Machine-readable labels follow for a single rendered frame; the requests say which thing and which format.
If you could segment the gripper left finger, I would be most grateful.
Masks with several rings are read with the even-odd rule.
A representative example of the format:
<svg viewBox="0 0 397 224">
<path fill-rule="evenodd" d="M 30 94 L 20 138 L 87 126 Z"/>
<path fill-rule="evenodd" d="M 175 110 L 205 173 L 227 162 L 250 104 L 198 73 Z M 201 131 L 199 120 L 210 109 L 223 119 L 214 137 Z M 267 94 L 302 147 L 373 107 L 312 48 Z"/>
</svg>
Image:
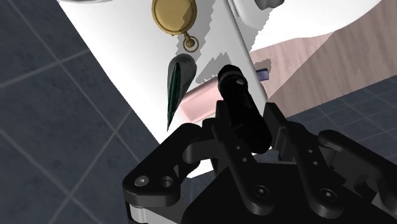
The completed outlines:
<svg viewBox="0 0 397 224">
<path fill-rule="evenodd" d="M 122 182 L 126 203 L 138 208 L 171 207 L 181 183 L 201 161 L 211 160 L 216 179 L 188 206 L 186 215 L 210 213 L 264 216 L 271 213 L 268 189 L 253 177 L 258 163 L 230 126 L 226 102 L 202 125 L 184 123 L 150 153 Z"/>
</svg>

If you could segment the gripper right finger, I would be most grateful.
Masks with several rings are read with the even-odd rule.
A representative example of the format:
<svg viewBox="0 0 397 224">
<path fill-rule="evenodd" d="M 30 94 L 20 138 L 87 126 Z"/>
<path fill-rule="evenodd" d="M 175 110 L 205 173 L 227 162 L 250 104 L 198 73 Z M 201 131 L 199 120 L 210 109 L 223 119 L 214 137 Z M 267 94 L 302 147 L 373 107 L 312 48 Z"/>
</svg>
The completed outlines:
<svg viewBox="0 0 397 224">
<path fill-rule="evenodd" d="M 273 149 L 295 161 L 309 207 L 326 219 L 396 219 L 397 165 L 335 130 L 289 122 L 273 102 L 263 119 Z"/>
</svg>

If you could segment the black flashlight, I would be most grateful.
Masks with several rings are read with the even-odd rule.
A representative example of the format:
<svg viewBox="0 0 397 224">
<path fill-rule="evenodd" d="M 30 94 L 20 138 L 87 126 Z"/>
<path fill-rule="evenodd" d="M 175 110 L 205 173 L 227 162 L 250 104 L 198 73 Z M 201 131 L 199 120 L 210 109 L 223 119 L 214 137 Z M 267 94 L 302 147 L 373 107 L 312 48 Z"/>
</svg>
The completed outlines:
<svg viewBox="0 0 397 224">
<path fill-rule="evenodd" d="M 263 154 L 272 143 L 272 135 L 248 90 L 242 71 L 231 64 L 218 73 L 218 90 L 230 114 L 230 126 L 251 152 Z"/>
</svg>

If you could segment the wooden cabinet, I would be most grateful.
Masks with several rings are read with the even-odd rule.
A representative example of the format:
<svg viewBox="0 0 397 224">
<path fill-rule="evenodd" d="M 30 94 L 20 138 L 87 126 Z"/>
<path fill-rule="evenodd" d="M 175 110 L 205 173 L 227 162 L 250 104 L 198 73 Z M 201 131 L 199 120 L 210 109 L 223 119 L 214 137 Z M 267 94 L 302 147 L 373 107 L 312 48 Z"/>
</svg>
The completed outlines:
<svg viewBox="0 0 397 224">
<path fill-rule="evenodd" d="M 352 24 L 250 53 L 256 69 L 269 67 L 262 85 L 285 116 L 397 75 L 397 0 L 380 0 Z"/>
</svg>

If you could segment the dark green teardrop-shaped thing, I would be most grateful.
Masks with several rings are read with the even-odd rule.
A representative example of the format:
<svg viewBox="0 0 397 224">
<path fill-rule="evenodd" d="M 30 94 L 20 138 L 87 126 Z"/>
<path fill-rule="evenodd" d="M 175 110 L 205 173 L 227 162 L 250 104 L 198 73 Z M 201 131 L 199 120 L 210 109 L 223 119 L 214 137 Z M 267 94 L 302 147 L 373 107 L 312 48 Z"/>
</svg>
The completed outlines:
<svg viewBox="0 0 397 224">
<path fill-rule="evenodd" d="M 182 53 L 170 61 L 167 77 L 167 130 L 196 73 L 197 65 L 191 55 Z"/>
</svg>

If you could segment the gold pocket watch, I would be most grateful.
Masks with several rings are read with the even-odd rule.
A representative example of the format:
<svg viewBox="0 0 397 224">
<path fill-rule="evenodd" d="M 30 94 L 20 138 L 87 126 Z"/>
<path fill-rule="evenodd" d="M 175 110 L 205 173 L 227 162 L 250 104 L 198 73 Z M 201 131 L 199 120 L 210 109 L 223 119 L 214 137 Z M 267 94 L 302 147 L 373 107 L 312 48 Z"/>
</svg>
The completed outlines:
<svg viewBox="0 0 397 224">
<path fill-rule="evenodd" d="M 194 53 L 199 41 L 188 31 L 197 18 L 195 0 L 152 0 L 151 13 L 158 28 L 171 36 L 183 35 L 183 49 Z"/>
</svg>

